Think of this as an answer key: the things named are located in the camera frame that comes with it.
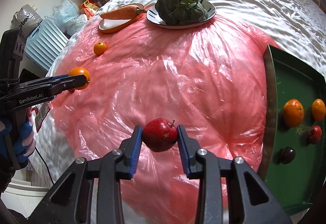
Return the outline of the blue gloved left hand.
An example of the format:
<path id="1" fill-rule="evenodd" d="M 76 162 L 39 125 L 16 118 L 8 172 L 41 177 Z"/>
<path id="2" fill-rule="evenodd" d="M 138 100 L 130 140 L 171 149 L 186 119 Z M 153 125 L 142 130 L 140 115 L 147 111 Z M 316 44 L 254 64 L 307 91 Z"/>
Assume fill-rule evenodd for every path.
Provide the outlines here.
<path id="1" fill-rule="evenodd" d="M 10 161 L 7 154 L 7 147 L 4 141 L 4 136 L 12 130 L 11 123 L 3 119 L 1 120 L 1 158 L 5 161 Z M 32 111 L 30 108 L 26 110 L 26 119 L 19 129 L 19 138 L 13 145 L 13 151 L 16 154 L 19 163 L 24 163 L 35 150 L 36 142 L 34 139 Z"/>

